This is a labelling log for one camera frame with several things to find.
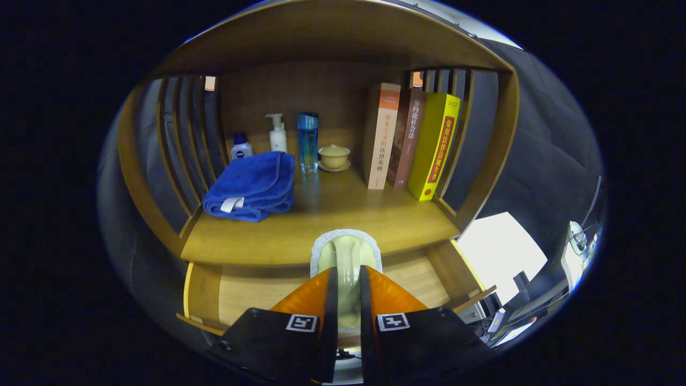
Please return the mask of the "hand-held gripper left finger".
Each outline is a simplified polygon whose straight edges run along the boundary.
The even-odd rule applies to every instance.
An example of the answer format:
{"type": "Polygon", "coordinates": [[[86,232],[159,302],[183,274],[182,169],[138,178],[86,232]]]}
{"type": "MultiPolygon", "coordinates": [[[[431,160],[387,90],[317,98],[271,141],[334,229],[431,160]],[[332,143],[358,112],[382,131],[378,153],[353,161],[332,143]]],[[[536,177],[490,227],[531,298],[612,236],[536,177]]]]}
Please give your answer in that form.
{"type": "Polygon", "coordinates": [[[217,359],[259,384],[330,383],[338,351],[338,271],[326,269],[217,340],[217,359]]]}

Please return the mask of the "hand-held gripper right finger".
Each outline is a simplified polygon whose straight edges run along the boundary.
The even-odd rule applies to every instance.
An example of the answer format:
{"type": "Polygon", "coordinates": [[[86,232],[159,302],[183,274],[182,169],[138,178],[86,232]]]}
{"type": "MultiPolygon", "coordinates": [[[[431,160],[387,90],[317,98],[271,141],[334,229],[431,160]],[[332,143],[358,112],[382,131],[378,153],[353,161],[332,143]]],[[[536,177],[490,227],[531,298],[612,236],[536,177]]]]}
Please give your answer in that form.
{"type": "Polygon", "coordinates": [[[428,308],[385,274],[360,268],[366,384],[446,384],[491,357],[453,310],[428,308]]]}

